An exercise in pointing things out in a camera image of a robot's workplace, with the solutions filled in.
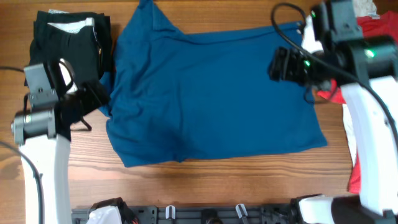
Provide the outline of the blue polo shirt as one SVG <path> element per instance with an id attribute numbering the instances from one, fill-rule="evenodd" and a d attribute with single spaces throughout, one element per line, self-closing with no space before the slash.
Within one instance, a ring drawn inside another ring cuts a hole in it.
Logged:
<path id="1" fill-rule="evenodd" d="M 269 78 L 279 47 L 272 27 L 186 34 L 141 1 L 101 79 L 114 151 L 133 167 L 326 146 L 305 88 Z"/>

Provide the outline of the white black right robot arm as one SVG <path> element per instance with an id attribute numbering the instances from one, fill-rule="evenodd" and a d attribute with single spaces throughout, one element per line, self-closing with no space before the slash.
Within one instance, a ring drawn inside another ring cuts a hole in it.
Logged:
<path id="1" fill-rule="evenodd" d="M 397 46 L 392 37 L 337 39 L 321 54 L 279 47 L 273 80 L 319 85 L 336 80 L 351 114 L 361 168 L 357 196 L 295 201 L 297 223 L 397 222 Z"/>

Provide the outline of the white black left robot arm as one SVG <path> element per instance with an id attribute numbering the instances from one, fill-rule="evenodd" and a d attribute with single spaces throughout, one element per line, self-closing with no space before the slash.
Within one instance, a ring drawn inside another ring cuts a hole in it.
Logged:
<path id="1" fill-rule="evenodd" d="M 72 93 L 56 89 L 28 93 L 11 124 L 25 181 L 26 223 L 71 223 L 68 161 L 71 126 L 107 104 L 98 81 L 83 83 Z"/>

